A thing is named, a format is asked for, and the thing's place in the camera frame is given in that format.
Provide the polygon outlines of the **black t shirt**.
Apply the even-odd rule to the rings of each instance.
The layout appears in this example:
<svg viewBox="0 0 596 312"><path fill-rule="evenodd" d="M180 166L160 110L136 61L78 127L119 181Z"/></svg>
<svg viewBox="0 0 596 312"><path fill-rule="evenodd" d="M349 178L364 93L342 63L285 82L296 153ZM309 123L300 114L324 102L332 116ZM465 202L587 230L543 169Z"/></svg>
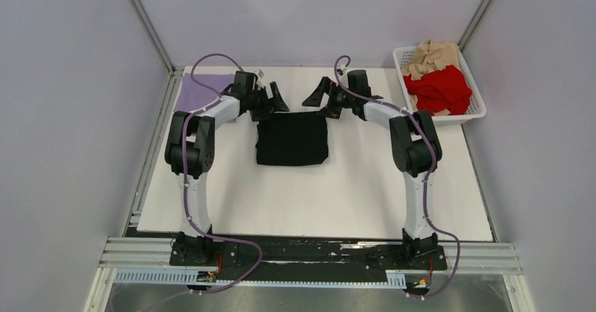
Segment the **black t shirt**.
<svg viewBox="0 0 596 312"><path fill-rule="evenodd" d="M259 165L305 167L329 158L328 123L316 112L275 113L258 123L257 133Z"/></svg>

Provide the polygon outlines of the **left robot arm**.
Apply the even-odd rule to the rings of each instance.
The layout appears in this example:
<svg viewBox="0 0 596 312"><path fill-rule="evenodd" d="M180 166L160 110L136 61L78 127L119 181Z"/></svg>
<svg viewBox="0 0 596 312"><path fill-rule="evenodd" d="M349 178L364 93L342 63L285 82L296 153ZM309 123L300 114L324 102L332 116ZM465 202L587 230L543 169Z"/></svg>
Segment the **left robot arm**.
<svg viewBox="0 0 596 312"><path fill-rule="evenodd" d="M172 245L172 266L205 266L215 256L207 176L214 164L216 130L246 112L259 121L288 111L276 82L264 85L259 72L238 70L214 101L191 112L173 114L164 159L177 177L183 219Z"/></svg>

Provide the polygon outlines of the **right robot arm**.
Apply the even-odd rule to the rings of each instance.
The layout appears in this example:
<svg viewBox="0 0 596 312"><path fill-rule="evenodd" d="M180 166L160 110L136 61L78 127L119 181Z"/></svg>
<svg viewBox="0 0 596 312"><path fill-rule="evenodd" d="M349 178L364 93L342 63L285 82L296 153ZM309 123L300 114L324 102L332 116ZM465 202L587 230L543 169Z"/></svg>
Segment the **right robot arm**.
<svg viewBox="0 0 596 312"><path fill-rule="evenodd" d="M433 173L442 157L432 117L427 111L409 113L372 95L365 70L340 72L337 77L338 82L322 77L302 105L317 107L320 116L330 119L339 119L344 109L350 109L355 116L389 132L392 158L403 174L406 192L406 220L398 258L411 268L431 268L439 245L428 222L429 199Z"/></svg>

